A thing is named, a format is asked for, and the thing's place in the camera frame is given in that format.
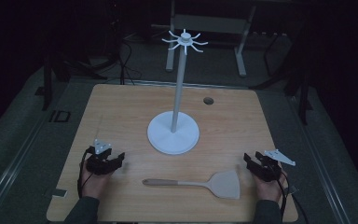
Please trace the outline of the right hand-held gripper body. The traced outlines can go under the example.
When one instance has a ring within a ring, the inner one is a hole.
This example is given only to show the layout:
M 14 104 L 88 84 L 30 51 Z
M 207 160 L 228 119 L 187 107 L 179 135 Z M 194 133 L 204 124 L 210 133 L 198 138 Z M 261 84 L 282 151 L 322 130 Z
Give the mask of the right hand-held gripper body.
M 266 182 L 278 180 L 280 178 L 282 167 L 279 163 L 285 163 L 292 166 L 296 165 L 295 161 L 286 157 L 279 149 L 265 150 L 264 153 L 261 154 L 266 156 L 267 162 L 261 163 L 260 161 L 254 161 L 255 169 L 250 172 Z

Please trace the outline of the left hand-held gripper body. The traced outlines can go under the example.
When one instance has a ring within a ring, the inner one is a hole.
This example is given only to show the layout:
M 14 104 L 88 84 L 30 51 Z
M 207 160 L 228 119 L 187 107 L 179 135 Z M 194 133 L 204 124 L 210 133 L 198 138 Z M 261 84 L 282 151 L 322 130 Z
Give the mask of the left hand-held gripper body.
M 87 149 L 87 153 L 90 156 L 87 158 L 87 170 L 95 175 L 107 175 L 111 172 L 109 170 L 108 158 L 106 160 L 101 159 L 101 154 L 106 151 L 108 148 L 111 148 L 109 143 L 106 143 L 100 139 L 95 139 L 93 145 Z

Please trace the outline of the beige spatula with wooden handle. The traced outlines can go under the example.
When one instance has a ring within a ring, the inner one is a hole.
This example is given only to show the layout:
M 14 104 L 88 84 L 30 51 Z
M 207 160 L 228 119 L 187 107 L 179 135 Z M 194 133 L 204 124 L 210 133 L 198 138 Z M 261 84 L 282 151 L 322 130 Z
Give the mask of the beige spatula with wooden handle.
M 235 170 L 217 172 L 206 182 L 181 181 L 147 178 L 142 181 L 146 186 L 195 186 L 208 189 L 215 197 L 238 200 L 241 184 Z

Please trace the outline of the white hook rack stand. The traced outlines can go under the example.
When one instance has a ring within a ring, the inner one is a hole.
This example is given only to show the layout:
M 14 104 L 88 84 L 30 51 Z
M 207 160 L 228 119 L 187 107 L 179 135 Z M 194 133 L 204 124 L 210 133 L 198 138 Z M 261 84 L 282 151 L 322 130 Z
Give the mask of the white hook rack stand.
M 200 138 L 200 128 L 197 122 L 180 111 L 187 49 L 192 48 L 202 53 L 197 45 L 204 46 L 207 42 L 197 42 L 196 39 L 200 34 L 192 36 L 186 29 L 179 35 L 175 35 L 172 31 L 169 31 L 169 34 L 172 40 L 164 39 L 164 42 L 172 44 L 169 50 L 180 50 L 173 110 L 162 112 L 151 119 L 147 127 L 147 138 L 157 151 L 167 155 L 181 155 L 190 151 Z

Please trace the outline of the person's right hand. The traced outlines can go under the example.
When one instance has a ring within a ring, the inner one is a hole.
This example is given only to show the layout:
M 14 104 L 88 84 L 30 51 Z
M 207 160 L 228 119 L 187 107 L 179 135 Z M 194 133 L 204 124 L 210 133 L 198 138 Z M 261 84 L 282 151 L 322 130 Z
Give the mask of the person's right hand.
M 286 181 L 286 172 L 282 172 L 279 181 L 266 182 L 253 175 L 256 185 L 256 195 L 259 200 L 273 201 L 278 203 L 282 197 L 281 187 Z

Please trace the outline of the person's left hand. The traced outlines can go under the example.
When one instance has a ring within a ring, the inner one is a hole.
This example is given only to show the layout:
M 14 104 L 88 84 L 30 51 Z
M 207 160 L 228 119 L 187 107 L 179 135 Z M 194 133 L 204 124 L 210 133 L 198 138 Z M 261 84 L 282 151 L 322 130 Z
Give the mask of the person's left hand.
M 87 170 L 87 164 L 88 162 L 85 161 L 82 166 L 80 177 L 81 196 L 100 199 L 111 179 L 113 172 L 107 175 L 94 175 Z

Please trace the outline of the black metal stand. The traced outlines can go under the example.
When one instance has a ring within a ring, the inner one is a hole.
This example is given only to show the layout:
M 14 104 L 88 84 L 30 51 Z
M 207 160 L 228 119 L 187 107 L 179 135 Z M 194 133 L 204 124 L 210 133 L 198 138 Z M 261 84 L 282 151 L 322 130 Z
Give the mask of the black metal stand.
M 52 101 L 52 74 L 62 82 L 68 82 L 70 75 L 65 65 L 65 55 L 53 47 L 47 49 L 43 63 L 43 85 L 35 94 L 43 97 L 42 110 L 46 111 Z
M 291 65 L 289 81 L 285 87 L 285 94 L 295 96 L 300 91 L 298 102 L 298 116 L 307 125 L 308 93 L 310 82 L 310 41 L 311 21 L 307 16 L 299 29 L 294 44 L 291 47 L 288 62 Z

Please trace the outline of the metal floor rail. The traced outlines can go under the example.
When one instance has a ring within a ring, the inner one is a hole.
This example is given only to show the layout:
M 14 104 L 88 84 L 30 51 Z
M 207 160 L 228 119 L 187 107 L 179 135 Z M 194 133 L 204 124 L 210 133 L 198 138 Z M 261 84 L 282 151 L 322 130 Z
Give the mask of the metal floor rail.
M 295 97 L 287 97 L 287 103 L 295 117 L 296 123 L 299 125 L 299 130 L 301 135 L 305 141 L 306 148 L 310 151 L 311 161 L 316 171 L 316 174 L 320 180 L 322 188 L 324 190 L 324 195 L 329 202 L 329 205 L 332 209 L 334 218 L 338 224 L 351 224 L 351 221 L 348 217 L 348 214 L 342 204 L 341 199 L 338 196 L 337 189 L 327 172 L 327 169 L 322 161 L 322 157 L 319 154 L 318 148 L 316 147 L 309 129 L 306 125 L 304 125 L 299 118 L 296 110 L 296 98 Z
M 22 143 L 19 151 L 17 152 L 14 159 L 8 165 L 6 170 L 2 173 L 0 177 L 0 205 L 3 200 L 6 198 L 7 193 L 9 192 L 11 186 L 16 180 L 21 167 L 29 156 L 32 147 L 34 145 L 34 141 L 37 138 L 40 130 L 42 129 L 45 121 L 43 119 L 39 120 L 31 130 L 31 132 L 27 135 L 24 142 Z

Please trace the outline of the white metal desk frame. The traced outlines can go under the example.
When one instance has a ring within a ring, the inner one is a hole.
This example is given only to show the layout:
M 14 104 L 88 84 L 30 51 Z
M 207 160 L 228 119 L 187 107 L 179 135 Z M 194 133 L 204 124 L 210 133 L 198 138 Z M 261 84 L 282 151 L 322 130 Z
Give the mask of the white metal desk frame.
M 241 42 L 234 48 L 234 56 L 240 77 L 247 75 L 245 68 L 245 60 L 242 52 L 248 34 L 250 33 L 251 24 L 255 15 L 256 6 L 250 6 L 246 19 L 221 18 L 201 15 L 178 14 L 175 11 L 175 0 L 171 0 L 171 16 L 170 16 L 170 37 L 166 40 L 169 44 L 167 61 L 165 69 L 168 72 L 173 70 L 174 53 L 177 45 L 182 43 L 181 35 L 175 35 L 175 30 L 181 30 L 184 33 L 188 31 L 201 31 L 219 34 L 234 34 L 241 36 Z

